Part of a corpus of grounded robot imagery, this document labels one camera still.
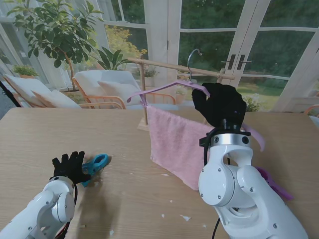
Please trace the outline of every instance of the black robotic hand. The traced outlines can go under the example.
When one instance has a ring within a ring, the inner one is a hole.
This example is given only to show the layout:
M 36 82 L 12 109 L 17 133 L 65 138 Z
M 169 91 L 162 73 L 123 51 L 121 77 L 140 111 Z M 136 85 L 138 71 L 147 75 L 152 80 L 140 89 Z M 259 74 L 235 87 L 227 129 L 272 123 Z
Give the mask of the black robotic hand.
M 247 106 L 241 94 L 234 87 L 220 83 L 204 83 L 203 86 L 209 91 L 210 97 L 207 99 L 204 92 L 193 90 L 195 109 L 214 127 L 222 126 L 222 121 L 226 120 L 227 128 L 239 130 Z
M 72 180 L 74 184 L 86 182 L 91 179 L 91 176 L 82 172 L 82 163 L 84 159 L 84 152 L 73 152 L 69 158 L 67 154 L 62 155 L 61 162 L 54 158 L 52 163 L 54 165 L 53 177 L 64 176 Z

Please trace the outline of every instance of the door handle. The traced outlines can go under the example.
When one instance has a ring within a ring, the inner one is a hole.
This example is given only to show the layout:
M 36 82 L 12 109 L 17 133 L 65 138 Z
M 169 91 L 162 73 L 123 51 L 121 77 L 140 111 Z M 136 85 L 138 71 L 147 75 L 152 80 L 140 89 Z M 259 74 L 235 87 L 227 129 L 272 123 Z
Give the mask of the door handle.
M 231 70 L 231 68 L 233 68 L 235 56 L 236 56 L 236 55 L 231 55 L 230 61 L 221 61 L 222 63 L 229 63 L 227 70 Z
M 245 55 L 241 55 L 238 66 L 237 66 L 237 70 L 240 70 L 244 63 L 253 63 L 252 61 L 244 61 L 244 59 L 245 59 Z

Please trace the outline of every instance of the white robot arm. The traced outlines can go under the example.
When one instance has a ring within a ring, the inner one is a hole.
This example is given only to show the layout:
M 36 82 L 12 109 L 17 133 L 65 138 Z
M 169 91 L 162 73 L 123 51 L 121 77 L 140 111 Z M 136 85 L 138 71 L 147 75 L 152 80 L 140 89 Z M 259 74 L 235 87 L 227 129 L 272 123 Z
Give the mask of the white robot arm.
M 73 188 L 69 178 L 53 177 L 0 232 L 0 239 L 54 239 L 74 216 Z
M 209 162 L 199 178 L 203 200 L 212 205 L 231 239 L 308 239 L 283 200 L 257 169 L 244 133 L 221 133 L 211 140 Z M 231 158 L 238 166 L 226 165 Z

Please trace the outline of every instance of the purple clothespin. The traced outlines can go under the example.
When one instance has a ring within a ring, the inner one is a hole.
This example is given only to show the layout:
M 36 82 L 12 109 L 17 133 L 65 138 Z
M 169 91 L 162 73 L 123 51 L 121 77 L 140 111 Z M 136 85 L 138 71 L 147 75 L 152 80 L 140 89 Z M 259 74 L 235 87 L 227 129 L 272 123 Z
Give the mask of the purple clothespin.
M 270 173 L 268 173 L 265 169 L 260 167 L 255 167 L 258 172 L 260 172 L 261 176 L 267 181 L 269 186 L 281 197 L 286 198 L 288 201 L 294 199 L 292 195 L 290 195 L 284 188 L 280 187 L 275 183 Z

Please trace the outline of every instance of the drying rack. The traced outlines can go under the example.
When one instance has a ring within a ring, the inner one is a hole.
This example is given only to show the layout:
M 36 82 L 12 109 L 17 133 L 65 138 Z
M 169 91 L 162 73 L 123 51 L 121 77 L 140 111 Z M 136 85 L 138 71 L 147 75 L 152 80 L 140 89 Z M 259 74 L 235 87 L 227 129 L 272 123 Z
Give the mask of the drying rack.
M 179 66 L 179 65 L 173 65 L 169 63 L 163 63 L 163 62 L 157 62 L 157 61 L 151 61 L 151 60 L 145 60 L 145 59 L 140 59 L 140 58 L 128 58 L 129 61 L 134 62 L 140 66 L 140 75 L 141 75 L 141 83 L 142 83 L 142 91 L 146 90 L 145 87 L 145 68 L 144 65 L 152 65 L 152 66 L 159 66 L 159 67 L 164 67 L 164 68 L 169 68 L 169 69 L 174 69 L 174 70 L 180 70 L 180 71 L 185 71 L 185 72 L 190 72 L 190 73 L 197 73 L 201 74 L 204 76 L 214 76 L 217 77 L 217 82 L 221 83 L 223 79 L 229 79 L 229 80 L 234 80 L 235 76 L 233 75 L 228 75 L 225 74 L 225 69 L 222 68 L 220 72 L 215 72 L 215 71 L 207 71 L 207 70 L 202 70 L 202 69 L 197 69 L 197 68 L 189 68 L 186 66 Z M 149 130 L 148 127 L 148 115 L 147 115 L 147 110 L 144 108 L 144 118 L 142 118 L 141 122 L 139 123 L 138 129 L 142 130 Z

